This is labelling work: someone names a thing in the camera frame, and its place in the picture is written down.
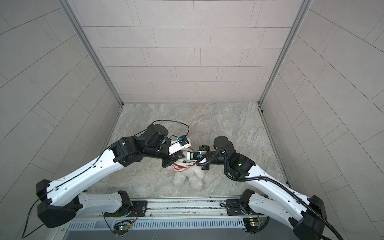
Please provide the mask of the white plush teddy bear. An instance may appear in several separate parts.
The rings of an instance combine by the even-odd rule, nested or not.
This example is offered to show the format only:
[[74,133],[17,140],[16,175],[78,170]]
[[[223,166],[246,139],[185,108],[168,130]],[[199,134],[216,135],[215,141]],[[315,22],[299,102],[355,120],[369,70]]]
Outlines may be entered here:
[[173,178],[173,184],[177,187],[181,187],[188,181],[192,189],[201,190],[204,186],[204,177],[204,171],[200,166],[195,164],[193,167],[190,167],[183,172],[176,172]]

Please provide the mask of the red white striped shirt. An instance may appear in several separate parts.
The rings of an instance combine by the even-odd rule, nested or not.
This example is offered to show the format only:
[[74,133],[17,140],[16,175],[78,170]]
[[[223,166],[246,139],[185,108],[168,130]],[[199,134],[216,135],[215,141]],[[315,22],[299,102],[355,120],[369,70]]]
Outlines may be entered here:
[[192,152],[195,152],[195,150],[191,147],[187,148],[186,150],[182,150],[184,157],[179,157],[179,159],[172,164],[174,171],[183,172],[196,164],[196,160],[191,160]]

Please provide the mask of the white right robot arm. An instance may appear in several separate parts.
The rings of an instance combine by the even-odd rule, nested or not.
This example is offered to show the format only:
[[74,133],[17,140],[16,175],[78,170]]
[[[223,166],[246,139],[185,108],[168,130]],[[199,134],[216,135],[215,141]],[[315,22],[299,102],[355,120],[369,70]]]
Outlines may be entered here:
[[245,215],[262,214],[291,228],[300,240],[324,240],[324,229],[329,227],[324,202],[313,195],[300,194],[267,174],[250,158],[236,152],[227,137],[214,140],[214,150],[206,145],[199,147],[197,164],[223,165],[224,174],[235,182],[243,182],[260,190],[244,190],[235,206]]

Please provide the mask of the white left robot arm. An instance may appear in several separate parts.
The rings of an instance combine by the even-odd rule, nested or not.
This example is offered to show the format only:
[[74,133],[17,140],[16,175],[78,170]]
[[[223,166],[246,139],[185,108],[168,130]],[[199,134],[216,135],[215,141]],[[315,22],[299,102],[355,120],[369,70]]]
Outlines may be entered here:
[[171,159],[176,141],[168,138],[168,130],[159,124],[149,125],[142,135],[122,137],[107,147],[95,160],[55,180],[36,184],[38,218],[48,228],[59,227],[85,209],[80,194],[102,178],[140,162],[144,157]]

